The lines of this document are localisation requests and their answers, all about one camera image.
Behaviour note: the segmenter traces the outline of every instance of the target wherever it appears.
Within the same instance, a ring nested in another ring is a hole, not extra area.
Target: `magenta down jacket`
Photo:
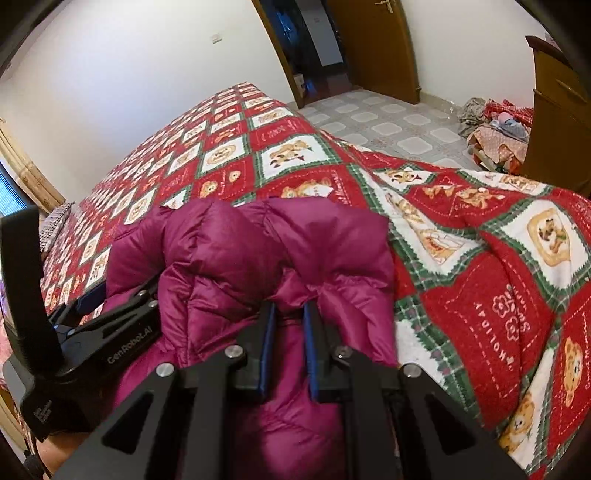
[[[316,297],[323,320],[338,325],[345,343],[395,365],[387,234],[387,218],[320,198],[240,207],[194,200],[123,226],[109,256],[105,311],[163,270],[162,337],[124,374],[115,404],[158,364],[187,367],[231,345],[271,299],[280,320],[270,398],[232,412],[234,478],[342,480],[340,412],[310,399],[301,307]]]

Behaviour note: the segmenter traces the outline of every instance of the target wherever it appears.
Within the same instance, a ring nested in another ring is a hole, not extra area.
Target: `red patterned bedspread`
[[[151,136],[81,202],[47,258],[46,306],[103,278],[118,226],[154,205],[307,195],[390,218],[400,361],[541,478],[591,401],[591,206],[565,190],[354,147],[244,83]]]

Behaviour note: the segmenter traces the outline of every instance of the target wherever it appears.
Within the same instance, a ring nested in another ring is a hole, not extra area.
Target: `window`
[[[32,201],[0,164],[0,215],[6,216],[32,205]]]

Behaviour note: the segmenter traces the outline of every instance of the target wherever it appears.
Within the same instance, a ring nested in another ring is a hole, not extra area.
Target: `curtain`
[[[26,153],[17,146],[2,118],[0,118],[0,155],[15,173],[14,180],[17,185],[43,212],[50,213],[66,201]]]

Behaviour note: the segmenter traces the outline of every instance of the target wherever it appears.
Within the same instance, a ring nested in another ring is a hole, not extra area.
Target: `person's hand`
[[[37,441],[37,452],[39,458],[46,468],[53,474],[68,460],[89,433],[59,433],[45,439],[44,442]]]

